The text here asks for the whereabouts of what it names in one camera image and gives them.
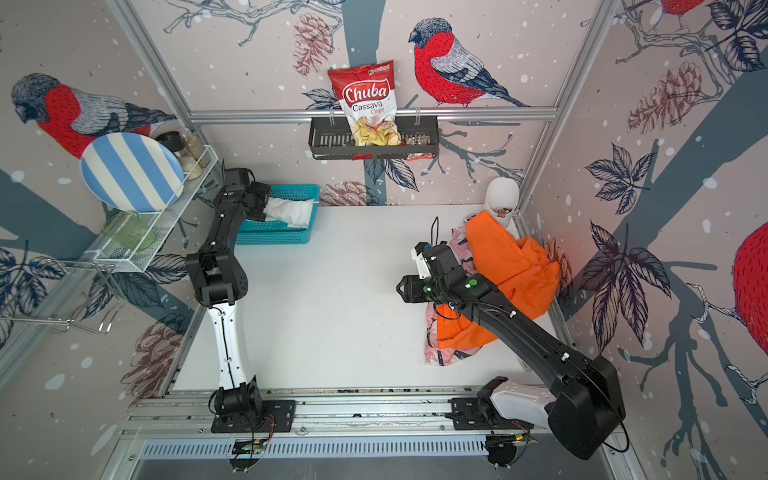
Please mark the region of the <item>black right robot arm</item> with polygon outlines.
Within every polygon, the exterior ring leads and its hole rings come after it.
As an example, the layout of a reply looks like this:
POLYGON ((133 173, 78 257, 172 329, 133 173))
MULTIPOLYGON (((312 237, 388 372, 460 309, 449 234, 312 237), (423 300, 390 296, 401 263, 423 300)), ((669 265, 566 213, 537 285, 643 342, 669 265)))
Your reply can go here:
POLYGON ((571 454, 589 459, 626 417, 618 372, 603 356, 589 358, 558 340, 514 306, 485 276, 468 274, 446 243, 418 243, 418 272, 396 290, 406 303, 446 305, 492 332, 543 381, 503 382, 490 401, 505 419, 547 425, 571 454))

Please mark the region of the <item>orange cloth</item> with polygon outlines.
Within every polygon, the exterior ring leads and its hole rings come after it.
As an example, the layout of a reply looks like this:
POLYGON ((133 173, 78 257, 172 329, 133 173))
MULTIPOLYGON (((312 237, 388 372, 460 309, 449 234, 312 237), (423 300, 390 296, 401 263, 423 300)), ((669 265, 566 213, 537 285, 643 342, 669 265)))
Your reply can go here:
POLYGON ((532 320, 544 315, 558 290, 560 267, 534 239, 517 239, 488 212, 466 226, 474 263, 480 273, 532 320))

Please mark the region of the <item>white shorts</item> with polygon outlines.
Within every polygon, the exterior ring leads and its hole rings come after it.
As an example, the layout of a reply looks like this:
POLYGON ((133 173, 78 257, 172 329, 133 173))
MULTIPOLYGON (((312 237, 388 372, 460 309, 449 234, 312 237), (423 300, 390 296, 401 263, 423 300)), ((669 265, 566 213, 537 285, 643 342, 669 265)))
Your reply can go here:
POLYGON ((307 229, 315 202, 310 200, 288 200, 270 197, 264 209, 268 220, 280 221, 289 228, 307 229))

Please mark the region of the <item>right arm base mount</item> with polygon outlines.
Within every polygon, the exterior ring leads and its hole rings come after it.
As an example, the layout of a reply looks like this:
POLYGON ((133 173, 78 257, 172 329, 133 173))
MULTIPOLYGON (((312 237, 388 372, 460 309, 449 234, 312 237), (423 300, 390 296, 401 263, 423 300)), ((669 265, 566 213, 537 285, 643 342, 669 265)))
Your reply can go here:
POLYGON ((503 418, 491 402, 491 394, 508 378, 497 376, 484 385, 475 397, 459 397, 450 401, 451 411, 445 415, 458 431, 517 429, 527 431, 533 424, 519 419, 503 418))

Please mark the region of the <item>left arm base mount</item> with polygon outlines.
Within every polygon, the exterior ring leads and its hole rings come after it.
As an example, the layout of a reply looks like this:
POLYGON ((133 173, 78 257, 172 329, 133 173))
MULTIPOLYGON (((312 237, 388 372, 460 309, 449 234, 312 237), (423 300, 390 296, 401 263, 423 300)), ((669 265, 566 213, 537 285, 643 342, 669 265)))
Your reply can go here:
POLYGON ((260 409, 237 402, 216 406, 211 425, 214 434, 288 433, 292 429, 294 400, 262 400, 260 409))

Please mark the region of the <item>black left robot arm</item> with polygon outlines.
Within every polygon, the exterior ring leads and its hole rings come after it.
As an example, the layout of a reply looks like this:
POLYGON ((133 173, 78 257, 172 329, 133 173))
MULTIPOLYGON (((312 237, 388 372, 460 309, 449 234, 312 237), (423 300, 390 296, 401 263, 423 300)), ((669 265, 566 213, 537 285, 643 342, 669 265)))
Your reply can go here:
POLYGON ((209 400, 214 432, 256 429, 265 418, 256 377, 245 366, 242 326, 236 320, 237 302, 248 293, 248 278, 235 246, 245 221, 266 218, 270 193, 271 187, 257 182, 251 170, 225 170, 208 236, 197 252, 185 258, 194 297, 207 309, 214 328, 218 388, 209 400))

